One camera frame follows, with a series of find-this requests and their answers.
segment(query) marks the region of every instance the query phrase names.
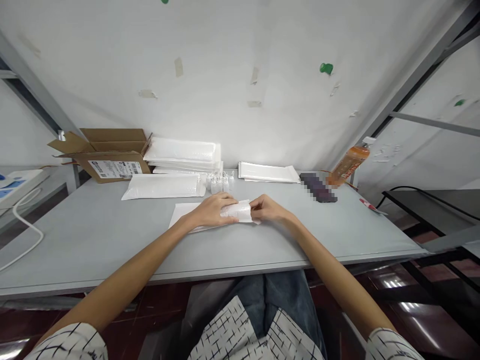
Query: cardboard box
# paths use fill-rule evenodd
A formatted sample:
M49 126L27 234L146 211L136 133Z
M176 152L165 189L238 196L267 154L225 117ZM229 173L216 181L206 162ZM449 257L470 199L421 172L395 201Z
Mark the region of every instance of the cardboard box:
M133 174L151 174L144 161L152 135L143 129L82 128L82 137L67 132L65 141L54 140L48 146L63 153L57 158L72 158L98 183L129 181Z

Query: white wall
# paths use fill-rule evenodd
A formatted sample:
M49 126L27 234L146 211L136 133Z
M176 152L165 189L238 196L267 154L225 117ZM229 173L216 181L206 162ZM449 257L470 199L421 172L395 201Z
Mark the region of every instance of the white wall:
M227 168L308 170L327 166L429 31L464 4L2 0L0 30L79 128L221 142Z
M0 166L58 165L60 153L47 146L55 137L0 80Z
M462 99L465 103L455 106ZM480 129L480 37L451 55L401 112ZM480 138L394 119L358 175L360 193L374 205L382 191L401 185L478 189ZM383 209L392 219L403 215L388 202Z

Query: gray table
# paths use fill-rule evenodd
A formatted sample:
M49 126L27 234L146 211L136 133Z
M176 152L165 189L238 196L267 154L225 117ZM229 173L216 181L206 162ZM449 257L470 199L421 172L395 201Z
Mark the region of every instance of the gray table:
M167 230L176 203L202 200L121 201L128 184L97 184L91 179L37 221L45 239L0 273L0 298L64 294L95 287ZM253 200L263 193L294 212L343 264L427 253L383 215L366 208L360 196L346 185L335 190L336 203L313 201L301 184L237 179L233 192L238 200ZM37 234L30 229L19 235L0 251L0 265L36 239ZM190 281L308 266L303 251L279 226L239 223L187 235L151 281Z

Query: white cable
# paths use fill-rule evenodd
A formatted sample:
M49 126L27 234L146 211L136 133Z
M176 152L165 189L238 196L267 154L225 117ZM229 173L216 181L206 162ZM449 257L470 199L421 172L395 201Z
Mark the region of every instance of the white cable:
M23 217L21 217L19 215L19 213L17 212L17 209L19 206L22 206L22 205L25 205L25 204L28 204L29 202L31 202L34 198L37 197L38 194L40 194L40 192L42 191L42 188L40 187L37 187L37 188L34 188L32 191L30 191L28 194L26 194L24 197L22 197L20 199L19 202L17 202L14 206L13 206L13 209L12 209L12 212L13 212L13 215L18 219L20 220L22 223L24 223L25 225L27 225L29 228L32 228L35 232L37 232L39 235L40 235L40 238L37 240L37 242L35 244L33 244L32 247L30 247L27 251L25 251L24 253L20 254L19 256L17 256L16 258L14 258L12 261L10 261L8 264L0 267L0 272L5 270L6 268L8 268L10 265L16 263L18 260L20 260L21 258L23 258L25 255L27 255L29 252L31 252L33 249L35 249L37 247L38 244L40 244L40 242L44 239L44 233L41 232L39 229L37 229L35 226L33 226L31 223L29 223L27 220L25 220ZM31 194L35 193L34 195L31 196L31 198L29 198L27 201L23 202L26 198L28 198Z

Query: bottle cap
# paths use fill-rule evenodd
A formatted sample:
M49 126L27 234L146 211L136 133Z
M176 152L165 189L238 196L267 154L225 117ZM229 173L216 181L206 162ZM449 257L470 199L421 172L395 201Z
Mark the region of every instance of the bottle cap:
M363 142L371 145L375 142L375 140L377 139L374 137L365 136L365 138L363 139Z

